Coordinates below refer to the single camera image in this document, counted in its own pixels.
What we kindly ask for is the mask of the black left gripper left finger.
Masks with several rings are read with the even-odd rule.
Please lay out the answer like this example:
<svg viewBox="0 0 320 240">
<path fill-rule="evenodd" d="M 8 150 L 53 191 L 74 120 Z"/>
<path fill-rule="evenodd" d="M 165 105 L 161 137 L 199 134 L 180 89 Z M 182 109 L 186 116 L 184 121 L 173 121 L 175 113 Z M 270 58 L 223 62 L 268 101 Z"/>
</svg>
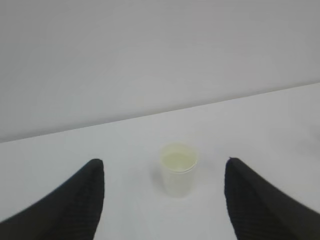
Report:
<svg viewBox="0 0 320 240">
<path fill-rule="evenodd" d="M 51 193 L 0 223 L 2 240 L 92 240 L 104 205 L 105 173 L 92 159 Z"/>
</svg>

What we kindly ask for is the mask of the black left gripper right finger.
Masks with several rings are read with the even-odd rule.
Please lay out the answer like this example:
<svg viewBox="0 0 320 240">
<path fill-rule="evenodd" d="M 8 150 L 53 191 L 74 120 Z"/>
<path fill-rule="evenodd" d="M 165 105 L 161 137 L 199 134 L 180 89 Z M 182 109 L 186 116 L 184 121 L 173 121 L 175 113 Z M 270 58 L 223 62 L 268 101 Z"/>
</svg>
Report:
<svg viewBox="0 0 320 240">
<path fill-rule="evenodd" d="M 225 165 L 224 196 L 238 240 L 318 240 L 320 214 L 291 198 L 238 158 Z"/>
</svg>

